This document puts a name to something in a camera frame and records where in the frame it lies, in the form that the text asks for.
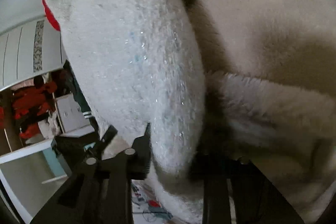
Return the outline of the white fuzzy knit jacket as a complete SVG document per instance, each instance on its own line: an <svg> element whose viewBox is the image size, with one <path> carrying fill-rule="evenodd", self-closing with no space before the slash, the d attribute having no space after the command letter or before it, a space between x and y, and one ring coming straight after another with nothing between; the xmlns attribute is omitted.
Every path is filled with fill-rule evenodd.
<svg viewBox="0 0 336 224"><path fill-rule="evenodd" d="M205 74L182 0L45 0L97 120L131 143L151 129L147 177L176 218L201 223L189 181L205 114Z"/></svg>

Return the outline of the white drawer cabinet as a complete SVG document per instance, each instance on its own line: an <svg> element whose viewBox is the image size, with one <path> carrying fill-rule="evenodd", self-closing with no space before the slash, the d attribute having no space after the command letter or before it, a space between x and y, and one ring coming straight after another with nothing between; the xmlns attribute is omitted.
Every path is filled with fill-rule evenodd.
<svg viewBox="0 0 336 224"><path fill-rule="evenodd" d="M90 121L84 118L81 108L72 94L55 98L55 107L63 135L78 138L94 132Z"/></svg>

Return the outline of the dark green garment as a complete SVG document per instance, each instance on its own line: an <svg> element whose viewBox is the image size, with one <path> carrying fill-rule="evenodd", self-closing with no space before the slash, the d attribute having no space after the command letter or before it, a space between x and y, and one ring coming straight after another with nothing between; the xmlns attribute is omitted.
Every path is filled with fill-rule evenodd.
<svg viewBox="0 0 336 224"><path fill-rule="evenodd" d="M98 133L99 127L96 118L92 114L92 110L88 105L88 102L84 97L82 90L80 89L80 86L77 82L77 79L74 75L70 62L68 60L65 61L63 69L65 70L66 74L66 80L65 80L66 86L70 89L71 93L73 94L75 102L78 103L82 116L90 122L90 125L94 128L94 131Z"/></svg>

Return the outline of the floral purple bed blanket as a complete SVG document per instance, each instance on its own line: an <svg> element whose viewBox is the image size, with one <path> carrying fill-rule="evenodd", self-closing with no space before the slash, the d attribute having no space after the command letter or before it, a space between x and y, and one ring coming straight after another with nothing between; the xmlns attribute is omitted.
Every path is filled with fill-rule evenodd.
<svg viewBox="0 0 336 224"><path fill-rule="evenodd" d="M335 0L183 0L208 111L305 223L335 223Z"/></svg>

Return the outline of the white wardrobe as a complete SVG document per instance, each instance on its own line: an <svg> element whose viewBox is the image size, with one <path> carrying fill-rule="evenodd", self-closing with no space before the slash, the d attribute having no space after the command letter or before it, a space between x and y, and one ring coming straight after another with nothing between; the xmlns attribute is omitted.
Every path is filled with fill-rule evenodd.
<svg viewBox="0 0 336 224"><path fill-rule="evenodd" d="M1 0L1 90L58 70L66 60L42 0Z"/></svg>

